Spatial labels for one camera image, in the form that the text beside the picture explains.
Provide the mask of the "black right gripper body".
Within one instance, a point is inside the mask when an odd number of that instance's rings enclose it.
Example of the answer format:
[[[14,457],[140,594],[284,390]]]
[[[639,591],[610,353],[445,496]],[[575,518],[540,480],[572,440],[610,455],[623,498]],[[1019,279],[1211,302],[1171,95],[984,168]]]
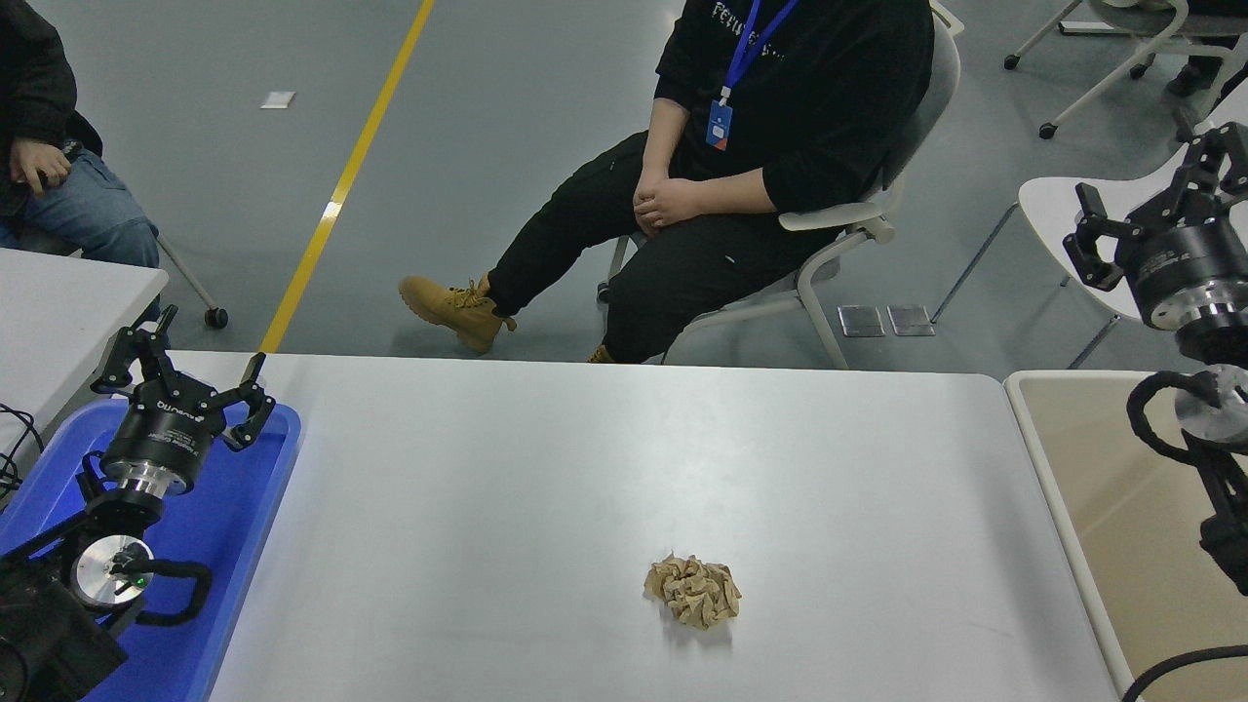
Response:
[[[1138,306],[1159,306],[1204,284],[1246,284],[1247,257],[1228,219],[1206,219],[1137,240],[1119,240],[1114,264]]]

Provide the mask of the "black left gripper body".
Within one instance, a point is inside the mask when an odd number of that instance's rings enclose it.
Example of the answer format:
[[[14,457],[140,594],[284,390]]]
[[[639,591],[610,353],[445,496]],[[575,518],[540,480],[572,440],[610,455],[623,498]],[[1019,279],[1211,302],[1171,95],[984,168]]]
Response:
[[[135,466],[173,473],[173,483],[192,486],[203,470],[213,438],[223,432],[223,410],[203,408],[215,388],[197,378],[147,378],[130,397],[129,413],[104,453],[104,472],[114,483]]]

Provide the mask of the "person's right hand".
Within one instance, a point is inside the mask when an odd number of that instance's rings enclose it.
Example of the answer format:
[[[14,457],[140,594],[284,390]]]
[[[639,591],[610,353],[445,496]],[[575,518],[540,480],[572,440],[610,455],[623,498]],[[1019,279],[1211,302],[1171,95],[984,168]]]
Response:
[[[641,177],[633,195],[633,214],[636,225],[645,237],[655,237],[666,226],[669,210],[666,204],[666,170],[659,166],[643,166]]]
[[[26,185],[35,197],[44,197],[50,189],[62,186],[72,164],[61,147],[31,137],[14,137],[10,147],[10,179]]]

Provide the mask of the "person's left hand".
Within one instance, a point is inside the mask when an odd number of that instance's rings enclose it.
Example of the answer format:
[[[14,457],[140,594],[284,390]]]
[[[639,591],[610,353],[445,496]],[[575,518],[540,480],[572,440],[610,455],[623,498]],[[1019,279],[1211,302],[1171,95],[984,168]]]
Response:
[[[639,221],[650,230],[678,225],[686,219],[706,214],[706,191],[703,182],[691,179],[663,179],[651,195],[636,207]]]

